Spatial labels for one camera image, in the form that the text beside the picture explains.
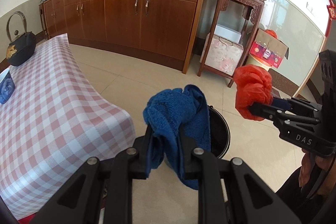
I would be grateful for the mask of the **person's right hand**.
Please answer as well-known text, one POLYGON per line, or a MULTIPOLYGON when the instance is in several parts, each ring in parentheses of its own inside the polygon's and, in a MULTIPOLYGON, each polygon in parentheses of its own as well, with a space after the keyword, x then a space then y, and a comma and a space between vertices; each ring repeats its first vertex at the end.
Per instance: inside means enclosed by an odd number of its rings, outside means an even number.
MULTIPOLYGON (((311 162, 310 162, 310 153, 307 150, 302 149, 302 152, 305 154, 301 161, 301 170, 299 172, 299 187, 304 186, 310 179, 310 173, 311 173, 311 162)), ((315 164, 322 170, 328 171, 331 167, 331 170, 329 171, 327 177, 325 178, 323 184, 317 191, 317 194, 328 196, 331 191, 333 190, 333 187, 335 186, 335 154, 323 158, 316 156, 315 157, 315 164)))

